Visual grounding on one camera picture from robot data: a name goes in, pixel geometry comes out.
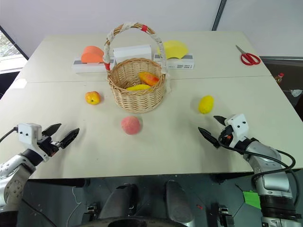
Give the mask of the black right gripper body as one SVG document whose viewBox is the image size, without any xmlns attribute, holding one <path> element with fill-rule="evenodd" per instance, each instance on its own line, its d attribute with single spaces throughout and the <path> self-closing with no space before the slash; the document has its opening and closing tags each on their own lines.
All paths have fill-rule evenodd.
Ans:
<svg viewBox="0 0 303 227">
<path fill-rule="evenodd" d="M 218 142 L 223 145 L 230 145 L 233 140 L 232 133 L 233 128 L 231 125 L 225 127 L 218 138 Z"/>
</svg>

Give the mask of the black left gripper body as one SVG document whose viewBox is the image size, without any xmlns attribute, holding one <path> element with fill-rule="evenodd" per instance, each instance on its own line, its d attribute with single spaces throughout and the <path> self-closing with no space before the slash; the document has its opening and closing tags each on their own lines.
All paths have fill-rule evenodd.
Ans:
<svg viewBox="0 0 303 227">
<path fill-rule="evenodd" d="M 49 157 L 52 157 L 61 147 L 60 142 L 52 141 L 52 138 L 45 134 L 42 134 L 42 137 L 37 141 L 37 144 Z"/>
</svg>

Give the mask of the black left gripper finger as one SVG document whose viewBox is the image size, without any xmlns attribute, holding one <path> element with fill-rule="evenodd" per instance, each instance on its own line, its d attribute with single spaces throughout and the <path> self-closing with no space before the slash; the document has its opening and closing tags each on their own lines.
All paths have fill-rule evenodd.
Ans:
<svg viewBox="0 0 303 227">
<path fill-rule="evenodd" d="M 51 137 L 53 134 L 55 134 L 58 129 L 60 128 L 61 123 L 53 124 L 46 128 L 44 131 L 42 131 L 42 135 Z"/>
<path fill-rule="evenodd" d="M 80 129 L 76 128 L 70 131 L 61 141 L 59 147 L 65 149 L 69 144 L 71 144 L 77 135 L 79 134 Z"/>
</svg>

